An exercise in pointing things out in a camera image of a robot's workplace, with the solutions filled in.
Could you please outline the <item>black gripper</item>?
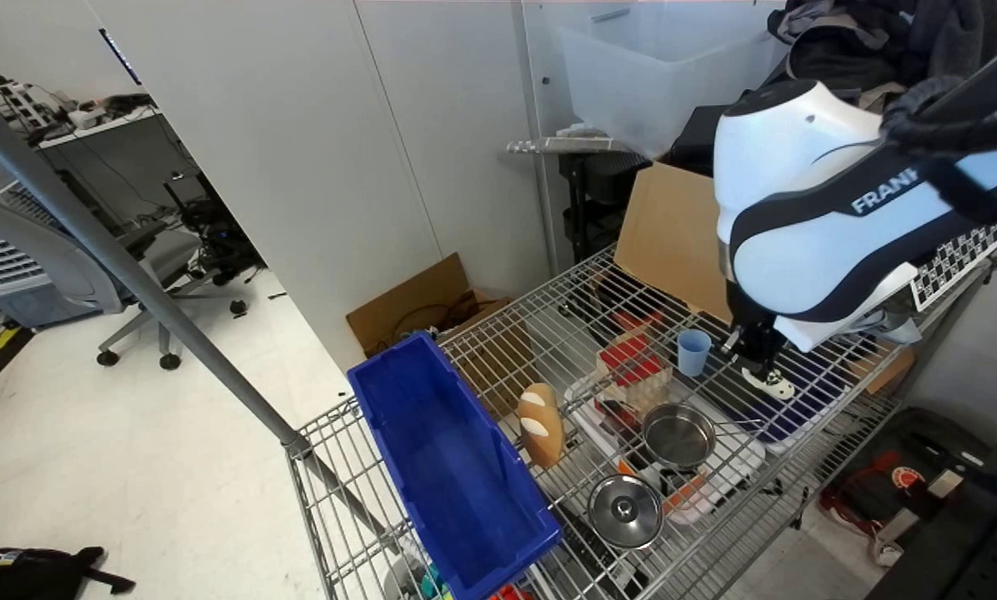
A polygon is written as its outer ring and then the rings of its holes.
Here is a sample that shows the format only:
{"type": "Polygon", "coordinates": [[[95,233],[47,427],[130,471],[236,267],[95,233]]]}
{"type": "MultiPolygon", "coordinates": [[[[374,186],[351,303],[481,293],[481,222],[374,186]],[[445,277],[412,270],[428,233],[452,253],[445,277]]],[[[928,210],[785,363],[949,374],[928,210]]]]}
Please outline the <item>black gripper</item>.
{"type": "Polygon", "coordinates": [[[737,315],[734,329],[720,342],[722,353],[741,357],[754,366],[771,366],[783,345],[771,315],[737,315]]]}

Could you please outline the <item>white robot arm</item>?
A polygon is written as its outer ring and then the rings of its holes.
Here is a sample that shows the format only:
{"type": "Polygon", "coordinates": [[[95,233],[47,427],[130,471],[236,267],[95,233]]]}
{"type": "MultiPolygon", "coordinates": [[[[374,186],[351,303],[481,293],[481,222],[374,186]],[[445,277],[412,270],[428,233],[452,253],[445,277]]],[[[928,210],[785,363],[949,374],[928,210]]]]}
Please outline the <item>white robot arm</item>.
{"type": "Polygon", "coordinates": [[[819,81],[756,90],[715,121],[712,196],[737,353],[813,350],[997,222],[997,55],[882,112],[819,81]]]}

